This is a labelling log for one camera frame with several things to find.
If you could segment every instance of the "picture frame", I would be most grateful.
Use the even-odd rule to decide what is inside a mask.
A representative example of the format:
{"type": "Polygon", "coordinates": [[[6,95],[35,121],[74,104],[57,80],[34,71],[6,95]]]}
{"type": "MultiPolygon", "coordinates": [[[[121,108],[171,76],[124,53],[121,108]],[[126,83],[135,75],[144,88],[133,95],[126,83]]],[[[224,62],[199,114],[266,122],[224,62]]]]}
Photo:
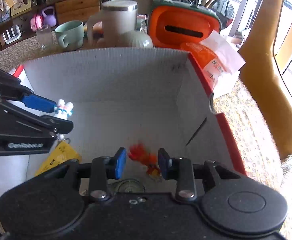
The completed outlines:
{"type": "Polygon", "coordinates": [[[20,0],[18,3],[14,4],[10,11],[11,16],[18,14],[22,11],[25,11],[31,7],[31,0],[20,0]]]}

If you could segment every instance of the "yellow tag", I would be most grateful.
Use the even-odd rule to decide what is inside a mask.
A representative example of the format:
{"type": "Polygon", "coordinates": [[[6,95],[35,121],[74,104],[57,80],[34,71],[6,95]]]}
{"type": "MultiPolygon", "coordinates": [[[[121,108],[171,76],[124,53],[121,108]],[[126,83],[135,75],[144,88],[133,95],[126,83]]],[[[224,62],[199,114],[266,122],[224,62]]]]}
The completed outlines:
{"type": "Polygon", "coordinates": [[[65,141],[62,141],[47,157],[45,162],[42,163],[40,168],[35,173],[35,176],[48,171],[49,169],[56,167],[60,163],[63,163],[70,159],[78,159],[82,161],[82,157],[65,141]]]}

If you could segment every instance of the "clear glass cup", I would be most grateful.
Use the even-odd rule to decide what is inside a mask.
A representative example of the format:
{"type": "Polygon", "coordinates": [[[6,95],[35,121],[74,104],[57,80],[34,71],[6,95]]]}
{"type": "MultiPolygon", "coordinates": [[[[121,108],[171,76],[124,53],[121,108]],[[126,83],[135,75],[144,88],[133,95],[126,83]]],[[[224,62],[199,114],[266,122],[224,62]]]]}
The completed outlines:
{"type": "Polygon", "coordinates": [[[53,36],[51,27],[49,25],[43,25],[42,27],[39,27],[36,30],[36,36],[42,50],[53,47],[53,36]]]}

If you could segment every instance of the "kettlebell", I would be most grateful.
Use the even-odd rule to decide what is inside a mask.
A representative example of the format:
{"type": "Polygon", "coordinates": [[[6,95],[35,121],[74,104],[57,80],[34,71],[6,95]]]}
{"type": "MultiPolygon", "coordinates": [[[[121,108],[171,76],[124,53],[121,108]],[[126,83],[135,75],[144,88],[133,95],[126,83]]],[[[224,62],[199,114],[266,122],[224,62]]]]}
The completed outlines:
{"type": "Polygon", "coordinates": [[[50,27],[54,27],[57,23],[56,17],[55,17],[55,9],[53,6],[48,6],[42,10],[42,15],[44,17],[44,25],[49,25],[50,27]],[[52,14],[45,14],[45,11],[48,9],[52,9],[53,13],[52,14]]]}

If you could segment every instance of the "washing machine door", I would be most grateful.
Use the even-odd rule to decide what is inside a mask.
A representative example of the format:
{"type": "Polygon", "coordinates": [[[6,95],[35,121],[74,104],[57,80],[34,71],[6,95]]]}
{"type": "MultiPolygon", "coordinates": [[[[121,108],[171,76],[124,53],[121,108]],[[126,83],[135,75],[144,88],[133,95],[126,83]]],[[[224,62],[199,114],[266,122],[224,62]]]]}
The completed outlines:
{"type": "Polygon", "coordinates": [[[209,9],[213,10],[220,19],[222,30],[228,28],[235,19],[235,8],[230,0],[214,0],[209,9]]]}

